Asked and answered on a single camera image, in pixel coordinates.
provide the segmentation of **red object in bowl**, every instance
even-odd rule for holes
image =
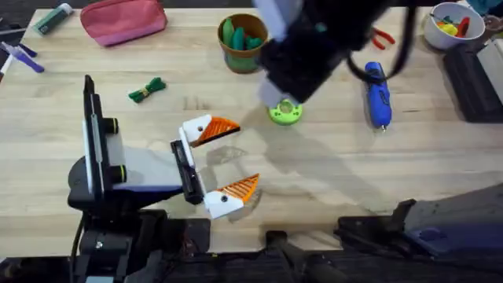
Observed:
[[[466,32],[468,31],[469,27],[470,27],[470,18],[464,17],[463,20],[461,20],[461,22],[457,26],[456,37],[464,38],[466,36]]]

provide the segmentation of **purple marker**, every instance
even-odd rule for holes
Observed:
[[[25,46],[23,43],[18,44],[18,46],[21,47],[21,49],[31,58],[37,57],[38,54],[35,51],[29,49],[28,46]]]
[[[19,46],[13,47],[9,44],[2,42],[3,47],[10,53],[10,55],[14,56],[17,60],[25,63],[30,66],[33,71],[37,73],[44,72],[44,67],[35,63]]]

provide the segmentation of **white container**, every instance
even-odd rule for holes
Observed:
[[[449,16],[454,23],[460,23],[464,17],[470,18],[470,25],[468,26],[466,36],[464,38],[457,38],[455,36],[448,35],[444,31],[440,30],[440,28],[437,26],[437,21],[440,21],[439,19],[431,17],[429,14],[426,15],[426,23],[424,25],[424,38],[433,47],[440,50],[447,50],[459,43],[469,42],[477,39],[484,33],[486,29],[483,18],[474,9],[457,3],[446,2],[438,4],[431,9],[431,13],[433,13],[440,19]]]
[[[486,47],[477,53],[480,64],[484,69],[487,78],[493,85],[494,91],[503,102],[503,39],[490,41]]]

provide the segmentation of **bowl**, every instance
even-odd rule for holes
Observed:
[[[440,50],[447,50],[457,44],[473,41],[479,38],[486,29],[483,18],[474,9],[457,3],[446,2],[438,4],[431,9],[430,13],[440,19],[449,16],[454,23],[460,23],[464,17],[470,18],[470,25],[468,26],[466,36],[458,38],[442,31],[437,26],[437,21],[440,21],[439,19],[429,14],[426,15],[424,38],[429,44]]]

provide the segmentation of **cup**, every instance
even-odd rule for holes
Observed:
[[[222,29],[226,19],[230,18],[234,29],[243,28],[244,33],[254,38],[260,38],[263,43],[252,50],[234,50],[222,41]],[[227,67],[238,74],[248,74],[259,68],[260,49],[266,43],[267,29],[264,23],[253,15],[238,13],[223,19],[218,26],[218,40],[223,49]]]

